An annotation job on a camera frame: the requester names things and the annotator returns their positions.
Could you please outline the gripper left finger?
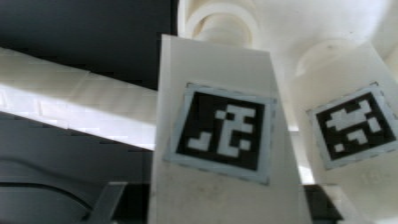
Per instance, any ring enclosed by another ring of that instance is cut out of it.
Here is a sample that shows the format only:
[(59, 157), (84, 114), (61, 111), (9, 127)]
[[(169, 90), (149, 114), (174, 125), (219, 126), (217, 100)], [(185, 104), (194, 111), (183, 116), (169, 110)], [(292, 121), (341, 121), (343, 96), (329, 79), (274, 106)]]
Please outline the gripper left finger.
[(110, 182), (82, 224), (148, 224), (149, 185)]

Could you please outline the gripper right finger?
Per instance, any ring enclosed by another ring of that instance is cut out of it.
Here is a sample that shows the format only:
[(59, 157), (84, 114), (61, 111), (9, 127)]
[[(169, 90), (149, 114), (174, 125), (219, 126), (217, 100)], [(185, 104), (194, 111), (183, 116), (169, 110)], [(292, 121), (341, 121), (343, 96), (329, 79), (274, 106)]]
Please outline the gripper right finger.
[(313, 224), (371, 224), (336, 185), (306, 184), (304, 190)]

